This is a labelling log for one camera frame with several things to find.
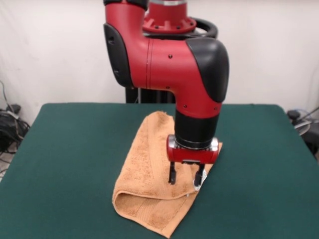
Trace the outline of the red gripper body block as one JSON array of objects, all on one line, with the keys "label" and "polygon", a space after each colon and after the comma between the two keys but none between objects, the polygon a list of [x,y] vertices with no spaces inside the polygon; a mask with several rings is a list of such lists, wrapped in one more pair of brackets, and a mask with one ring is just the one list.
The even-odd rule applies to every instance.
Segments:
[{"label": "red gripper body block", "polygon": [[214,164],[221,150],[221,142],[213,138],[206,149],[188,149],[181,147],[175,140],[175,135],[168,135],[166,140],[167,158],[170,162],[188,164]]}]

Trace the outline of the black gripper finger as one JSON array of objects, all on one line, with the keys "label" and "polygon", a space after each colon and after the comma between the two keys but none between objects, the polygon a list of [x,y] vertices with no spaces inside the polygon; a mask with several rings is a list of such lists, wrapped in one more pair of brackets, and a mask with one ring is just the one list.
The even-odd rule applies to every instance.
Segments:
[{"label": "black gripper finger", "polygon": [[176,183],[175,162],[170,162],[168,182],[169,182],[169,184],[175,184]]},{"label": "black gripper finger", "polygon": [[206,179],[205,165],[200,164],[194,178],[194,189],[199,191],[203,181]]}]

